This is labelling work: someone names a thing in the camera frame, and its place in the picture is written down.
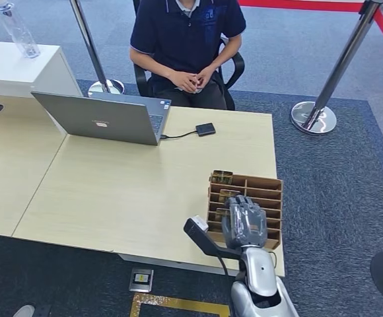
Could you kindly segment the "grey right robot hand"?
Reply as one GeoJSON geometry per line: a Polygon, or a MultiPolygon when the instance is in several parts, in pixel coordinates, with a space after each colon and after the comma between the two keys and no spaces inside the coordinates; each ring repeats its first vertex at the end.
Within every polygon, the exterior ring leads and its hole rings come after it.
{"type": "Polygon", "coordinates": [[[221,220],[227,247],[239,249],[243,246],[262,248],[267,240],[267,213],[258,203],[245,195],[229,197],[225,202],[228,212],[221,220]]]}

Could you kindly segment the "person's right hand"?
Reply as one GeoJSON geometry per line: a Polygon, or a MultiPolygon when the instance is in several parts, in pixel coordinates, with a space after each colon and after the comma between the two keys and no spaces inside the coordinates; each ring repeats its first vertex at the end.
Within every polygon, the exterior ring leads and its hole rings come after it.
{"type": "Polygon", "coordinates": [[[196,74],[171,70],[168,75],[175,87],[189,93],[196,93],[199,80],[196,74]]]}

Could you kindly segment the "person's left hand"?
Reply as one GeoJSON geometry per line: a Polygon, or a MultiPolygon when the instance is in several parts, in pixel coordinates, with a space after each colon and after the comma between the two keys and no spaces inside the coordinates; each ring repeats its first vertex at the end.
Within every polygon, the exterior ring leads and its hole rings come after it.
{"type": "Polygon", "coordinates": [[[216,67],[214,65],[208,65],[196,76],[196,83],[197,89],[204,89],[212,78],[216,67]]]}

